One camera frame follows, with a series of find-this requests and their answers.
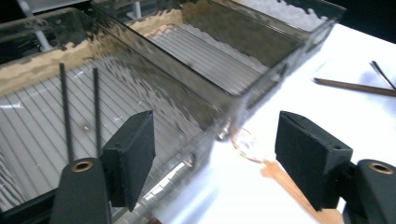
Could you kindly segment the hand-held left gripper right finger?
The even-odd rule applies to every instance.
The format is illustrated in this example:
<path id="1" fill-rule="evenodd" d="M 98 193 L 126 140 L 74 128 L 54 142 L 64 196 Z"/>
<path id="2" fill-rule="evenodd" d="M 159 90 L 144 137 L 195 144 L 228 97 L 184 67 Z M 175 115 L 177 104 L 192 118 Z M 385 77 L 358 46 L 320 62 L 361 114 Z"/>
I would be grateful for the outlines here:
<path id="1" fill-rule="evenodd" d="M 288 111 L 279 113 L 276 159 L 316 211 L 335 208 L 339 175 L 353 149 L 312 120 Z"/>

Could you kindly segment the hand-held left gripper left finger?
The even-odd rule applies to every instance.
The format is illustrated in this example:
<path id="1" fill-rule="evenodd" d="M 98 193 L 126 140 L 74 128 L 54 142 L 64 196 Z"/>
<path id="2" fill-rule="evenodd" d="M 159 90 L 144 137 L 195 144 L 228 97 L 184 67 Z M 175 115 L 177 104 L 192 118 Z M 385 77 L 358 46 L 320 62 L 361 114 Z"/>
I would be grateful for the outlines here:
<path id="1" fill-rule="evenodd" d="M 102 148 L 107 196 L 133 211 L 155 158 L 153 111 L 129 117 Z"/>

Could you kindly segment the translucent orange plastic spoon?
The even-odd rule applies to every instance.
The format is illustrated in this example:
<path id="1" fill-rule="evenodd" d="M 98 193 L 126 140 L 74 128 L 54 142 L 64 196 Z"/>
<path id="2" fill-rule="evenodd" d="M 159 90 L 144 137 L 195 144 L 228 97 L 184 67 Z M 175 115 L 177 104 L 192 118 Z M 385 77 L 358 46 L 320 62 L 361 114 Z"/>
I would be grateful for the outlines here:
<path id="1" fill-rule="evenodd" d="M 244 128 L 237 129 L 231 135 L 231 143 L 241 157 L 261 165 L 261 175 L 273 178 L 319 224 L 345 224 L 341 213 L 337 209 L 316 211 L 276 160 L 275 153 L 261 146 L 251 132 Z"/>

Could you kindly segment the black chopstick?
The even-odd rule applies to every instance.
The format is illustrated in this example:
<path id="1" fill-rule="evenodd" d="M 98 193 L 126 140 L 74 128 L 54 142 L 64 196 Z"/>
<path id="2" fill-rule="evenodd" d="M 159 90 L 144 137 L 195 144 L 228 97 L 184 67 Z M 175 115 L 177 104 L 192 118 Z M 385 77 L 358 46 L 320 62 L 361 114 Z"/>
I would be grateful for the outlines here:
<path id="1" fill-rule="evenodd" d="M 97 157 L 102 154 L 102 129 L 101 129 L 101 112 L 100 112 L 100 83 L 98 69 L 92 69 L 93 77 L 93 96 L 94 96 L 94 117 L 95 117 L 95 138 Z"/>
<path id="2" fill-rule="evenodd" d="M 62 91 L 63 110 L 64 110 L 66 149 L 67 149 L 68 162 L 70 163 L 74 161 L 74 146 L 73 146 L 73 135 L 72 135 L 72 127 L 70 121 L 70 113 L 69 113 L 70 111 L 69 111 L 69 103 L 68 103 L 68 89 L 67 89 L 67 80 L 66 80 L 64 63 L 60 63 L 59 68 L 60 68 L 61 91 Z"/>

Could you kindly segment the transparent grey plastic container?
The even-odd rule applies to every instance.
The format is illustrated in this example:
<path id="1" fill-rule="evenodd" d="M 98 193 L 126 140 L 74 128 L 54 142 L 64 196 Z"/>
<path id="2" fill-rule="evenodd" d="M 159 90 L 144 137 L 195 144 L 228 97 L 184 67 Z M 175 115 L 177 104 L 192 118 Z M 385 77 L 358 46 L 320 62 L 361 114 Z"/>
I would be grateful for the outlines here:
<path id="1" fill-rule="evenodd" d="M 215 0 L 92 0 L 92 7 L 123 41 L 224 109 L 259 105 L 302 45 Z"/>
<path id="2" fill-rule="evenodd" d="M 41 30 L 52 49 L 44 51 Z M 152 110 L 156 156 L 133 211 L 114 224 L 148 224 L 155 207 L 205 166 L 219 111 L 74 8 L 0 24 L 0 206 L 58 186 L 68 163 L 59 64 L 64 63 L 74 159 L 97 155 L 92 69 L 100 83 L 102 144 Z"/>
<path id="3" fill-rule="evenodd" d="M 308 51 L 322 44 L 346 9 L 326 0 L 233 0 L 253 18 L 302 39 Z"/>

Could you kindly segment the metal spoon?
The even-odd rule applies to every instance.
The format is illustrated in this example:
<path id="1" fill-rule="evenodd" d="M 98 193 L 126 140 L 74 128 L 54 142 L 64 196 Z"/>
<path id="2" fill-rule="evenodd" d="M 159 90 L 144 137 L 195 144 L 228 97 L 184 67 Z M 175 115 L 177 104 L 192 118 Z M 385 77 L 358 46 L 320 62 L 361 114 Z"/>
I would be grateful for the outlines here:
<path id="1" fill-rule="evenodd" d="M 392 82 L 389 80 L 389 78 L 385 75 L 385 73 L 382 71 L 380 66 L 376 61 L 370 61 L 370 65 L 372 68 L 375 70 L 375 72 L 385 81 L 385 83 L 390 86 L 394 91 L 396 91 L 396 87 L 392 84 Z"/>

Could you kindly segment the metal stand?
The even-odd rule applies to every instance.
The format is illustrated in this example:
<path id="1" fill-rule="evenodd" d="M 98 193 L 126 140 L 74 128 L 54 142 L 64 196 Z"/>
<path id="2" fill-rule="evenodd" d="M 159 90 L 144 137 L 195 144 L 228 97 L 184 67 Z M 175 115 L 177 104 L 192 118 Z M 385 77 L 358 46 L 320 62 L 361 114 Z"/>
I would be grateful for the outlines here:
<path id="1" fill-rule="evenodd" d="M 33 18 L 34 14 L 32 10 L 30 9 L 28 3 L 25 0 L 17 0 L 18 5 L 20 6 L 23 14 L 27 18 Z M 38 30 L 35 32 L 36 37 L 44 51 L 52 49 L 52 46 L 50 45 L 48 39 L 45 37 L 44 33 L 41 30 Z"/>

